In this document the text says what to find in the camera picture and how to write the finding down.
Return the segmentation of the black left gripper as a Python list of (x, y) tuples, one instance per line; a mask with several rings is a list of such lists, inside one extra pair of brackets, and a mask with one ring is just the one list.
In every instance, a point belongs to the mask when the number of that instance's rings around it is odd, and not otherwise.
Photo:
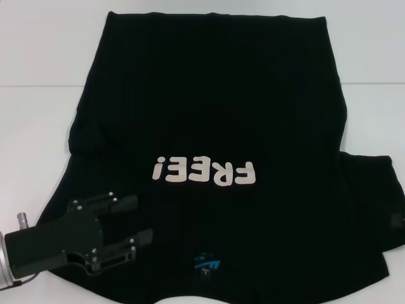
[(11, 273), (30, 276), (69, 263), (77, 263), (91, 271), (91, 262), (92, 272), (101, 273), (133, 262), (137, 250), (152, 243), (153, 230), (146, 229), (102, 247), (98, 216), (134, 211), (138, 205), (136, 194), (120, 197), (114, 192), (103, 193), (69, 203), (68, 211), (55, 220), (6, 234), (4, 240)]

